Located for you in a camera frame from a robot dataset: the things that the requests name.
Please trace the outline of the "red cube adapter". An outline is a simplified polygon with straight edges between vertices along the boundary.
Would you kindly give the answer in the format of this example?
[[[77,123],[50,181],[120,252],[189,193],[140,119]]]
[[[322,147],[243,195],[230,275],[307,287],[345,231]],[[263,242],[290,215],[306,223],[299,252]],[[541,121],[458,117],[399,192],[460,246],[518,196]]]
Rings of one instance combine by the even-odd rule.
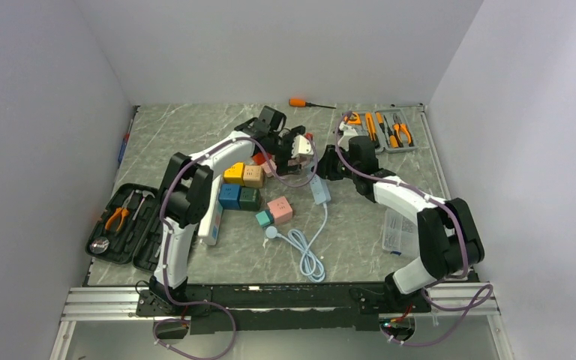
[[[263,164],[266,164],[268,162],[262,152],[253,155],[251,159],[258,166],[262,166]]]

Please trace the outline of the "pink power strip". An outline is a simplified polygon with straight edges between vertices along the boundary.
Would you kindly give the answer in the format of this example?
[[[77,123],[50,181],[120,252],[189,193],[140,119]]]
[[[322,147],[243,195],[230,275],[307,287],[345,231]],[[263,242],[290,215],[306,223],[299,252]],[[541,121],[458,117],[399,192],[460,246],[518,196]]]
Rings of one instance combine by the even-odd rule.
[[[265,161],[260,166],[262,167],[262,170],[265,173],[266,177],[271,178],[275,175],[276,165],[272,159]]]

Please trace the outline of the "beige cube adapter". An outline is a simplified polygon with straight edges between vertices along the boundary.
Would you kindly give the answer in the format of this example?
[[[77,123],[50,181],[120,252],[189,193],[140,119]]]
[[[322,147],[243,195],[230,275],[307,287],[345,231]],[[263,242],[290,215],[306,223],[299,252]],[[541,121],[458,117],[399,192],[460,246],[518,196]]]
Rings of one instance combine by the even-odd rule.
[[[259,165],[245,165],[242,181],[247,188],[262,188],[265,184],[266,174]]]

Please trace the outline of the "grey tool tray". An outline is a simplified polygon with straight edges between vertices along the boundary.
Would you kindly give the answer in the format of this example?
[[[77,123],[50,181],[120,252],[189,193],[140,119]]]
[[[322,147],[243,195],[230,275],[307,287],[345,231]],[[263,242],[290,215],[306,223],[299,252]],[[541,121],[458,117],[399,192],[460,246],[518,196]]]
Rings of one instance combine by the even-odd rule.
[[[397,107],[375,111],[352,112],[343,121],[361,127],[363,136],[369,137],[375,152],[411,152],[418,148],[406,113]]]

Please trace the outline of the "light blue power strip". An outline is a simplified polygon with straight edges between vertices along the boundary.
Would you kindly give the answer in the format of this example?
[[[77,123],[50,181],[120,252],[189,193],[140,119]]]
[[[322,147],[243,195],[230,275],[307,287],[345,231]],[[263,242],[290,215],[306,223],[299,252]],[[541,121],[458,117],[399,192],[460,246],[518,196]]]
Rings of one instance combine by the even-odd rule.
[[[318,175],[314,175],[309,185],[315,204],[322,205],[331,201],[328,185]]]

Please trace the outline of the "yellow cube adapter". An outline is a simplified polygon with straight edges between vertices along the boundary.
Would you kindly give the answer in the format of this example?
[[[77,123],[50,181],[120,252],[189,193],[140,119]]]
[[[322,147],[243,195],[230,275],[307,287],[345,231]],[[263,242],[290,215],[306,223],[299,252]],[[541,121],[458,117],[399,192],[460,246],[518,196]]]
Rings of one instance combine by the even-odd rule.
[[[223,182],[244,186],[245,164],[237,162],[223,172]]]

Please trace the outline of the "green cube adapter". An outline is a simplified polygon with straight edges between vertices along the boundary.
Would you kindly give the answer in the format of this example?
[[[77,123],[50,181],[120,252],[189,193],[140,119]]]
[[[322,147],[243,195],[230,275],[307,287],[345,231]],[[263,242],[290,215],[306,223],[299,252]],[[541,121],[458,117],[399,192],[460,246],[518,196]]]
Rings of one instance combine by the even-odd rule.
[[[260,190],[254,187],[242,187],[238,197],[238,204],[243,211],[258,212],[262,207]]]

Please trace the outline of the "blue cube adapter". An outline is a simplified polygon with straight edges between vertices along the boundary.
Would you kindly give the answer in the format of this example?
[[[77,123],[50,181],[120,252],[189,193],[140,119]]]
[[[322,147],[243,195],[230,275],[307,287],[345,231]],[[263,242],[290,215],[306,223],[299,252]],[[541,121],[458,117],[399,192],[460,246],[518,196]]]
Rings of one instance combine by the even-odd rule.
[[[242,186],[239,184],[222,184],[218,195],[218,202],[224,209],[239,210],[239,197]]]

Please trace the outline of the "pink cube socket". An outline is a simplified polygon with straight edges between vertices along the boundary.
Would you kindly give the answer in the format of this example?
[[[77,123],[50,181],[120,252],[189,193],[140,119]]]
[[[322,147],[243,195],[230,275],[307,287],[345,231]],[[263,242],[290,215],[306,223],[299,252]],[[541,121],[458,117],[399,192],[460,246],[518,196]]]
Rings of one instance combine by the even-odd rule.
[[[267,205],[274,224],[285,224],[293,218],[293,208],[285,196],[273,199]]]

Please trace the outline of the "clear screw box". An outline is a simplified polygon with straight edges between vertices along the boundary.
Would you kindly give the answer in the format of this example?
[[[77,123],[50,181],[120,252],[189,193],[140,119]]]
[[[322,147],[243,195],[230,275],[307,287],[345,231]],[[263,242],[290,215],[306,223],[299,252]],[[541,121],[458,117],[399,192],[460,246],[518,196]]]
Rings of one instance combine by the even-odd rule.
[[[408,259],[419,255],[418,227],[402,214],[387,209],[382,225],[382,249]]]

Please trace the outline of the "teal cube plug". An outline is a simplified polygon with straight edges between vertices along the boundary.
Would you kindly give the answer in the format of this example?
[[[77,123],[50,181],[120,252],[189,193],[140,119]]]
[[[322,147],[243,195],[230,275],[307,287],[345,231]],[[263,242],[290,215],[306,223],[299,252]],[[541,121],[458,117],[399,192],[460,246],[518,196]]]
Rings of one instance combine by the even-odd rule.
[[[275,219],[269,210],[263,210],[255,215],[257,223],[262,228],[270,227],[274,224]]]

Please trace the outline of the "white power strip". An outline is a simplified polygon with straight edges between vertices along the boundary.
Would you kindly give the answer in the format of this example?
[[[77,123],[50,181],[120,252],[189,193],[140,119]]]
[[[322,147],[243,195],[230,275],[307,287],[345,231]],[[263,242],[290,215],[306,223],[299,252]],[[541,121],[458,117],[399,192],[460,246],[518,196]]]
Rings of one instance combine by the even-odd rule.
[[[224,211],[218,199],[222,184],[222,175],[217,176],[213,180],[211,185],[211,197],[209,206],[205,216],[199,222],[199,226],[197,227],[196,231],[198,239],[207,246],[214,246],[218,241],[221,217]]]

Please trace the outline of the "black tool case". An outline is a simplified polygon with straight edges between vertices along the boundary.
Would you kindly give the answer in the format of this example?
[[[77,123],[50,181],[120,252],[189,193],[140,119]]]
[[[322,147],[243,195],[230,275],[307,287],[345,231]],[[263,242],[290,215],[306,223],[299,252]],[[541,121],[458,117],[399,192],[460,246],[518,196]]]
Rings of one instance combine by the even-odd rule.
[[[94,225],[85,252],[108,263],[130,263],[136,269],[154,272],[162,241],[157,194],[154,187],[121,185]]]

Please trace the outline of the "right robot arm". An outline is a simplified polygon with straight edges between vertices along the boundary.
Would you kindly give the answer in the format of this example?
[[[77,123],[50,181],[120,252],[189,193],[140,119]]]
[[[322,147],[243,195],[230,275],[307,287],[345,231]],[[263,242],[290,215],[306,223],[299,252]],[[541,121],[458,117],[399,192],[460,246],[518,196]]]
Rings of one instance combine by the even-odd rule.
[[[327,145],[316,173],[322,179],[350,179],[356,191],[372,203],[383,205],[417,228],[418,256],[388,274],[383,301],[392,311],[402,311],[413,293],[446,278],[466,276],[470,266],[485,258],[476,223],[461,198],[432,196],[382,168],[367,136],[354,136],[349,148]]]

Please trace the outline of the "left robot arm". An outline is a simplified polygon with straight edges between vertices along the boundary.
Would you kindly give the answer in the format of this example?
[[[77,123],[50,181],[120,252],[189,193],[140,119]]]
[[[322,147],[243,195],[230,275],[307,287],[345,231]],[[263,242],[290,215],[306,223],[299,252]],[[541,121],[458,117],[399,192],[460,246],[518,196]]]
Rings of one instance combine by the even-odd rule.
[[[225,139],[207,149],[190,155],[178,152],[170,158],[158,193],[163,239],[149,281],[155,303],[165,314],[177,314],[188,303],[189,252],[197,225],[212,202],[215,177],[256,154],[274,160],[276,176],[301,172],[301,166],[290,161],[296,157],[295,141],[305,136],[306,128],[299,125],[286,130],[286,121],[284,113],[264,106],[257,117],[237,125]]]

